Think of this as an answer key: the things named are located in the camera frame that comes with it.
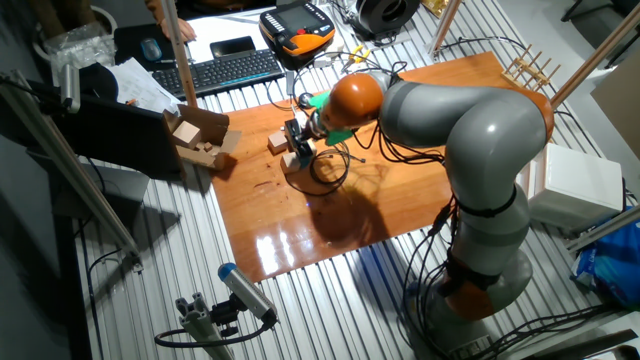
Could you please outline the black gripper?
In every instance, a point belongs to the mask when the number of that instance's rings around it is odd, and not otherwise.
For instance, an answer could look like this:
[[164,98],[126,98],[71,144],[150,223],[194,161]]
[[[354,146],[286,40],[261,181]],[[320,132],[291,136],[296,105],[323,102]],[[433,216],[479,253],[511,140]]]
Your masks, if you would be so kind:
[[319,114],[312,113],[304,128],[300,126],[298,121],[287,121],[286,136],[289,139],[298,139],[295,140],[294,148],[299,156],[313,156],[314,141],[326,139],[328,131],[320,121]]

